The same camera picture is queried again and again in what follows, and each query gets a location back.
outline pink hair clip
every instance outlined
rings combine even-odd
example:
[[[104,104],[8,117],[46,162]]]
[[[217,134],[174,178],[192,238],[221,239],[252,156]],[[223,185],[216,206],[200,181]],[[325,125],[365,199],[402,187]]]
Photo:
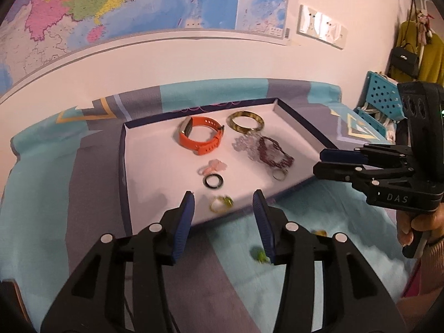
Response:
[[[221,162],[220,160],[217,160],[217,159],[210,160],[206,167],[201,168],[199,170],[199,175],[207,176],[214,171],[223,171],[226,169],[226,167],[227,167],[227,165],[224,164],[223,162]]]

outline map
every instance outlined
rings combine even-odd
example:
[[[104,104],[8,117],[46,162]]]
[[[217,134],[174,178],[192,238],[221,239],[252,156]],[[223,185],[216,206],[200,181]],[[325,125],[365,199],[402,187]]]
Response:
[[[282,38],[288,0],[16,0],[0,26],[0,96],[33,71],[91,44],[164,30]]]

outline metal rivet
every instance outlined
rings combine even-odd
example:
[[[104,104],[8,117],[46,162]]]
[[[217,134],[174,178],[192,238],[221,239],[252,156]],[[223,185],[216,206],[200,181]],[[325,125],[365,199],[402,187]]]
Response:
[[[340,243],[345,243],[348,239],[344,233],[338,233],[334,236],[334,238]]]
[[[157,232],[160,232],[163,227],[159,223],[154,223],[154,224],[151,224],[148,228],[150,229],[150,232],[157,233]]]
[[[105,244],[112,242],[112,239],[113,238],[111,234],[104,234],[100,237],[100,241]]]
[[[297,225],[293,221],[289,221],[287,224],[285,224],[285,229],[287,229],[290,232],[295,232],[296,230],[299,229],[299,225]]]

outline blue gripper pad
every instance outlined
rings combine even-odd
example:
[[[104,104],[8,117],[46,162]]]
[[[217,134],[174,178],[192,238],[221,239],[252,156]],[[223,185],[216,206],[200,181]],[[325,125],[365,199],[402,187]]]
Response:
[[[186,240],[188,238],[188,233],[191,228],[191,221],[193,220],[194,210],[195,210],[195,197],[191,192],[187,192],[180,204],[179,208],[182,212],[179,224],[174,234],[173,239],[173,252],[172,257],[174,262],[176,262],[182,255]]]
[[[319,158],[323,162],[331,163],[365,165],[368,162],[364,154],[353,150],[324,149],[319,154]]]
[[[258,225],[259,234],[261,236],[265,254],[268,258],[270,258],[270,262],[274,264],[276,258],[274,233],[267,217],[267,212],[269,212],[269,208],[264,195],[260,190],[256,190],[253,193],[253,212],[254,217],[256,218],[256,224]]]

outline orange watch strap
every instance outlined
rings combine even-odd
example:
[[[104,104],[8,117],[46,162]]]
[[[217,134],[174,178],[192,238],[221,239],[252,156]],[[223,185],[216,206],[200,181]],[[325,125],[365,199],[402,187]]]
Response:
[[[206,118],[205,116],[196,116],[192,117],[192,122],[194,127],[199,127],[199,126],[210,127],[216,130],[217,133],[207,142],[197,142],[191,140],[190,138],[185,136],[185,134],[180,132],[179,133],[180,145],[182,145],[184,148],[197,151],[198,155],[208,154],[220,145],[224,133],[224,127],[220,125],[216,120],[211,118]]]

